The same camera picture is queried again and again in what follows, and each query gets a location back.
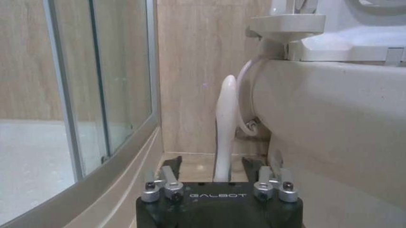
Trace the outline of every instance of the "flexible pipe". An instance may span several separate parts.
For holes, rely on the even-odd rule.
[[[242,81],[243,81],[243,78],[251,68],[251,66],[259,62],[261,60],[261,57],[255,57],[254,59],[251,59],[246,65],[243,65],[242,69],[241,69],[241,73],[239,73],[239,76],[237,78],[237,99],[239,101],[239,97],[241,97],[241,86],[242,86]],[[242,131],[249,135],[249,136],[257,136],[258,135],[258,126],[257,124],[250,124],[250,128],[247,127],[247,124],[245,123],[243,119],[242,119],[242,112],[241,112],[241,105],[239,105],[239,102],[238,102],[238,111],[237,111],[237,120],[238,120],[238,125],[242,129]]]

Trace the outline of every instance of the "marble wall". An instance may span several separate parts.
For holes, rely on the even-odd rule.
[[[266,15],[269,0],[158,0],[162,126],[166,152],[214,153],[222,81],[254,56],[247,19]],[[238,153],[267,144],[239,141]]]
[[[0,29],[0,119],[62,120],[43,0],[1,0]]]

